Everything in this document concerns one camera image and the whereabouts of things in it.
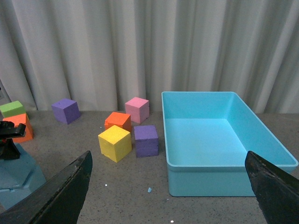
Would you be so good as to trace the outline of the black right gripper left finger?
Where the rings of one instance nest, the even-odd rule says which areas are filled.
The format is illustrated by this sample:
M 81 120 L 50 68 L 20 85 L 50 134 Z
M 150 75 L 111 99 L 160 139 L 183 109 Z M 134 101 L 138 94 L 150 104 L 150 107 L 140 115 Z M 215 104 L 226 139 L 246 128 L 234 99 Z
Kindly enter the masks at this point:
M 43 186 L 1 213 L 2 224 L 75 224 L 84 205 L 93 167 L 90 151 Z

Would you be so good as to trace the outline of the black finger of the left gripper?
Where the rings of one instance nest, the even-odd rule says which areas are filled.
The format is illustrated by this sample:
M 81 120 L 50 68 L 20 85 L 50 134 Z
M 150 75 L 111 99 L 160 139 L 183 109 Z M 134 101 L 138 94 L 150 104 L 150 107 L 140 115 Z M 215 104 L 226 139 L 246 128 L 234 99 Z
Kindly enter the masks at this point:
M 0 122 L 0 159 L 19 159 L 20 152 L 13 142 L 13 138 L 21 138 L 25 135 L 26 125 L 20 123 L 18 126 L 11 121 Z

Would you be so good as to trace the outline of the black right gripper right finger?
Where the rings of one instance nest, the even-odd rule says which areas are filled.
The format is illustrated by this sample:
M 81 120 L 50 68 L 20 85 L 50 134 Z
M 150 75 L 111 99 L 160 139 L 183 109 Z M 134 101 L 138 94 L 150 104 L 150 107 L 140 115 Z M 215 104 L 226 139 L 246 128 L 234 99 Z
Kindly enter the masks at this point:
M 259 208 L 268 224 L 299 222 L 299 180 L 248 151 L 245 168 Z

